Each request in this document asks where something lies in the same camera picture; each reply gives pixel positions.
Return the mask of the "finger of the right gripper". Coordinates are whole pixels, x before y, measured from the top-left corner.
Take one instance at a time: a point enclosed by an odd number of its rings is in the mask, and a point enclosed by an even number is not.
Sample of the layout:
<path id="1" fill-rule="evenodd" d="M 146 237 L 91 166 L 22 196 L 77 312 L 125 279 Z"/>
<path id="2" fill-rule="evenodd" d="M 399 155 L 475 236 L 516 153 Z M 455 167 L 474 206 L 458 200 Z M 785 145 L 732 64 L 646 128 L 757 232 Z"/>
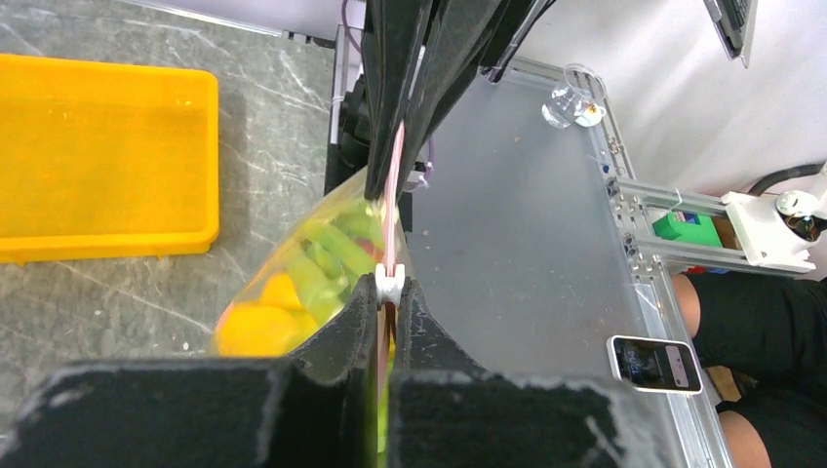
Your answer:
<path id="1" fill-rule="evenodd" d="M 395 25 L 397 46 L 409 54 L 395 67 L 395 128 L 404 131 L 395 147 L 400 185 L 478 67 L 494 65 L 517 30 L 515 1 L 415 1 L 412 10 Z"/>
<path id="2" fill-rule="evenodd" d="M 432 3 L 369 1 L 361 40 L 370 144 L 365 197 L 379 198 L 389 174 L 393 138 L 405 115 Z"/>

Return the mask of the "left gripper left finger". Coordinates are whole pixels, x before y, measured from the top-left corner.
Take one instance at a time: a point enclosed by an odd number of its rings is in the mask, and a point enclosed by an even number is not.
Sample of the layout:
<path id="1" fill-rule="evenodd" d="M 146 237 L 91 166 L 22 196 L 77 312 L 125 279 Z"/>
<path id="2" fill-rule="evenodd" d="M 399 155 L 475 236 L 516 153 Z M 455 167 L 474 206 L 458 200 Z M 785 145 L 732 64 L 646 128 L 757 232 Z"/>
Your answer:
<path id="1" fill-rule="evenodd" d="M 76 361 L 27 397 L 5 467 L 374 467 L 374 278 L 279 358 Z"/>

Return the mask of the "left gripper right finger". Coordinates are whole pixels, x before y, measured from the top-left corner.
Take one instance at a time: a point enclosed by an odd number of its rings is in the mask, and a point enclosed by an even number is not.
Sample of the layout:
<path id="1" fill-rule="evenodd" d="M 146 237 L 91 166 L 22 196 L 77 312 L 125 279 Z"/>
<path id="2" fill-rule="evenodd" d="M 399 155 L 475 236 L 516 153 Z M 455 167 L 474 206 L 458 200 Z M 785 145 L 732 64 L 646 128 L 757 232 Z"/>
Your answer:
<path id="1" fill-rule="evenodd" d="M 407 280 L 388 383 L 390 467 L 663 467 L 652 410 L 604 377 L 493 372 Z"/>

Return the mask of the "yellow banana bunch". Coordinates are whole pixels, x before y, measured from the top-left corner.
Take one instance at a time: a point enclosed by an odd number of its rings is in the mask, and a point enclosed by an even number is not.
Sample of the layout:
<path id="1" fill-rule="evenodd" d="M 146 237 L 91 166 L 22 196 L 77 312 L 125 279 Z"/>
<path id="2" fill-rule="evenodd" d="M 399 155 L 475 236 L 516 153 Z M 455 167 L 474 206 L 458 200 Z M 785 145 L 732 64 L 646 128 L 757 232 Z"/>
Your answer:
<path id="1" fill-rule="evenodd" d="M 220 316 L 213 350 L 224 357 L 275 357 L 296 349 L 320 326 L 301 305 L 290 277 L 279 273 L 251 301 L 234 302 Z"/>

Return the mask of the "clear zip top bag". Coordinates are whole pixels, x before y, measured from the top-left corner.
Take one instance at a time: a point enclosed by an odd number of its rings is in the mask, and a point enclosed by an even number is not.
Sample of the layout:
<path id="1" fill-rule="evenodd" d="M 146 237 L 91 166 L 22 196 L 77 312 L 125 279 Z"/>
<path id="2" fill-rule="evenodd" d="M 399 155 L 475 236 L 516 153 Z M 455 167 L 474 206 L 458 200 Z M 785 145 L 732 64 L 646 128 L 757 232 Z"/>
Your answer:
<path id="1" fill-rule="evenodd" d="M 360 195 L 365 179 L 359 175 L 326 196 L 227 306 L 212 341 L 222 357 L 284 356 L 339 317 L 359 279 L 374 274 L 378 300 L 367 314 L 378 319 L 375 422 L 380 467 L 386 464 L 388 378 L 407 276 L 407 245 L 396 198 L 405 136 L 405 128 L 399 127 L 382 195 L 376 200 Z"/>

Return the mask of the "white zipper slider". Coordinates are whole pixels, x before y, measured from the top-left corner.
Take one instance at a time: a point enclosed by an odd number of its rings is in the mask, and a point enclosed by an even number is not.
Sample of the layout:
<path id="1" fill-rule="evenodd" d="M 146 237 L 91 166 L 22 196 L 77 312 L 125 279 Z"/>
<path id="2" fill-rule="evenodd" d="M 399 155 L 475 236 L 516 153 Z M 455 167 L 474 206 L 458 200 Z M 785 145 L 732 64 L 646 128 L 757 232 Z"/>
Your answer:
<path id="1" fill-rule="evenodd" d="M 407 274 L 404 264 L 395 264 L 392 273 L 388 272 L 384 264 L 377 264 L 374 271 L 374 280 L 378 304 L 384 305 L 391 303 L 398 306 L 406 278 Z"/>

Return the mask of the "celery stalk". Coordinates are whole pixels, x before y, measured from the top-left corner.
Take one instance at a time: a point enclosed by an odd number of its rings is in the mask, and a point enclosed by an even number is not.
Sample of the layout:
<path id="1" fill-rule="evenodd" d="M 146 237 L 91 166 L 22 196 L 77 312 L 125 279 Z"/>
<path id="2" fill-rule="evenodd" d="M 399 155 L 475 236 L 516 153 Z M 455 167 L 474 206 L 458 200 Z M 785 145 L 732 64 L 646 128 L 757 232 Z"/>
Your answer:
<path id="1" fill-rule="evenodd" d="M 283 246 L 281 259 L 303 308 L 326 324 L 348 300 L 359 278 L 382 260 L 381 204 L 347 202 L 335 214 L 306 220 Z"/>

